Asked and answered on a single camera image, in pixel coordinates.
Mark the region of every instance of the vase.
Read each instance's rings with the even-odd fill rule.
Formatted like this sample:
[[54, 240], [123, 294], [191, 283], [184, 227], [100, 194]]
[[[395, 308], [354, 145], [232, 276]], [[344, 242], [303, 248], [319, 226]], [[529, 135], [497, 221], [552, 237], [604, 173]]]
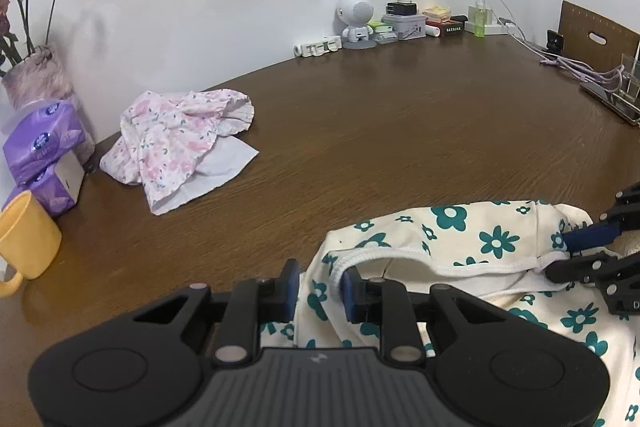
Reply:
[[84, 111], [74, 87], [65, 74], [60, 56], [52, 46], [39, 46], [29, 57], [6, 72], [2, 78], [9, 102], [15, 110], [37, 100], [71, 100], [82, 124], [85, 140], [74, 153], [85, 164], [95, 150], [95, 141], [85, 122]]

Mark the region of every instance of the cable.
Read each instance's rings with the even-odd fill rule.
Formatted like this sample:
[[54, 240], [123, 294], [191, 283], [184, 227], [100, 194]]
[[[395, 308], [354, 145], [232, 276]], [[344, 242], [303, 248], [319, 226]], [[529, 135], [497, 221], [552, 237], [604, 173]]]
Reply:
[[[593, 68], [588, 65], [586, 62], [581, 62], [580, 60], [573, 60], [572, 58], [562, 57], [561, 55], [556, 55], [550, 53], [548, 51], [544, 51], [541, 48], [537, 48], [533, 42], [527, 41], [526, 36], [524, 35], [524, 31], [515, 20], [513, 13], [507, 6], [507, 3], [503, 0], [498, 0], [502, 3], [502, 5], [506, 8], [507, 12], [511, 16], [511, 19], [505, 19], [503, 17], [498, 17], [498, 24], [503, 26], [507, 33], [511, 36], [511, 38], [515, 39], [516, 42], [522, 44], [526, 49], [535, 53], [538, 57], [542, 58], [540, 60], [540, 64], [543, 66], [555, 66], [561, 70], [567, 71], [571, 76], [573, 76], [576, 80], [583, 83], [591, 82], [593, 84], [597, 84], [606, 92], [616, 92], [622, 87], [622, 72], [625, 70], [625, 67], [621, 64], [610, 71], [606, 71], [604, 73], [598, 73], [594, 71]], [[495, 13], [494, 8], [489, 4], [489, 8]], [[510, 31], [509, 24], [513, 24], [517, 30], [522, 35], [522, 38], [518, 38]]]

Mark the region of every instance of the purple tissue box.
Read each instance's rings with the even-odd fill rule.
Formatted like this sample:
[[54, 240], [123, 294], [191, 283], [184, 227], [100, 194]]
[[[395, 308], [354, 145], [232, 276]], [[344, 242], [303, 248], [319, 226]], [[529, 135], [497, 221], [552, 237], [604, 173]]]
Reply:
[[69, 151], [38, 174], [33, 181], [15, 187], [2, 207], [7, 206], [9, 201], [24, 190], [30, 190], [49, 216], [59, 216], [78, 202], [83, 178], [84, 169], [76, 155]]
[[23, 185], [83, 141], [73, 104], [61, 100], [25, 116], [2, 149], [15, 182]]

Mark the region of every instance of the wooden table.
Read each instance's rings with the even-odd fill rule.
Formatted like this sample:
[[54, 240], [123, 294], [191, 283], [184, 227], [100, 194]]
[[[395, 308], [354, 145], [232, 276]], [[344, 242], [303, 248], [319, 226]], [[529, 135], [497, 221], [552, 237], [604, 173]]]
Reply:
[[224, 85], [250, 95], [260, 154], [164, 216], [102, 172], [59, 220], [53, 265], [0, 301], [0, 424], [39, 425], [47, 346], [194, 281], [219, 291], [306, 266], [324, 234], [411, 206], [543, 198], [597, 216], [640, 179], [640, 130], [507, 36], [297, 58]]

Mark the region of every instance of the white cloth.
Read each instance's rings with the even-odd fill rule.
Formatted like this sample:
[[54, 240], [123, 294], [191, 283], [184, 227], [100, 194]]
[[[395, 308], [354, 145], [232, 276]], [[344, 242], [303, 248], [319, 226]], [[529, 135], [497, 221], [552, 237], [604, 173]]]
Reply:
[[147, 91], [122, 114], [122, 136], [100, 168], [119, 182], [142, 183], [158, 216], [238, 175], [258, 152], [231, 135], [253, 117], [249, 97], [231, 89]]
[[[378, 347], [377, 326], [346, 320], [338, 284], [350, 266], [358, 266], [363, 279], [384, 276], [413, 292], [449, 283], [588, 346], [611, 378], [595, 427], [640, 423], [634, 360], [640, 317], [610, 315], [596, 288], [555, 285], [542, 274], [549, 263], [569, 257], [561, 232], [590, 224], [585, 211], [566, 204], [487, 201], [411, 208], [329, 232], [301, 277], [293, 323], [262, 325], [261, 343]], [[433, 356], [424, 324], [418, 329]]]

